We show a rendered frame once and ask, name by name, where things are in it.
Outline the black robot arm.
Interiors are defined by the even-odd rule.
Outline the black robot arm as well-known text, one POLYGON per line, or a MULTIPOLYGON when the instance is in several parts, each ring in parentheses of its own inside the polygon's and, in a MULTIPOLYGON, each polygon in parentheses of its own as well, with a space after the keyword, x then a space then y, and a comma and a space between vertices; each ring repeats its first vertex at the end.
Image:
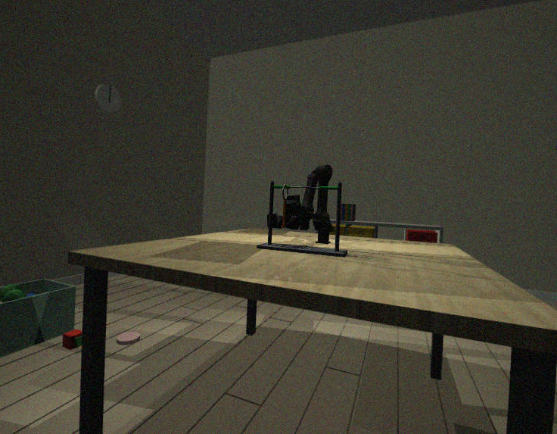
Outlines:
MULTIPOLYGON (((307 187, 328 186, 332 176, 330 165, 318 166, 308 177, 307 187)), ((318 189, 317 211, 314 214, 313 199, 316 189, 306 188, 303 202, 300 204, 300 195, 288 195, 286 199, 286 214, 293 213, 295 216, 308 215, 312 220, 315 230, 318 230, 318 241, 316 243, 329 244, 329 232, 333 232, 334 227, 330 223, 327 212, 328 190, 318 189)))

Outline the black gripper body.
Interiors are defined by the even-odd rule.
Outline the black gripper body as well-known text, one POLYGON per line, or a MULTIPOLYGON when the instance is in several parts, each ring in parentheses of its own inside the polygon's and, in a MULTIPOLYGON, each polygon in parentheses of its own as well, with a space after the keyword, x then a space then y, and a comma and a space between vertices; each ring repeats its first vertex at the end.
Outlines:
MULTIPOLYGON (((275 216, 277 214, 272 214, 272 228, 275 228, 275 216)), ((291 217, 295 216, 293 213, 288 213, 285 215, 285 225, 291 220, 291 217)), ((267 215, 267 226, 269 227, 269 214, 267 215)), ((310 218, 308 215, 300 215, 300 220, 298 218, 298 228, 300 230, 308 230, 310 227, 310 218)))

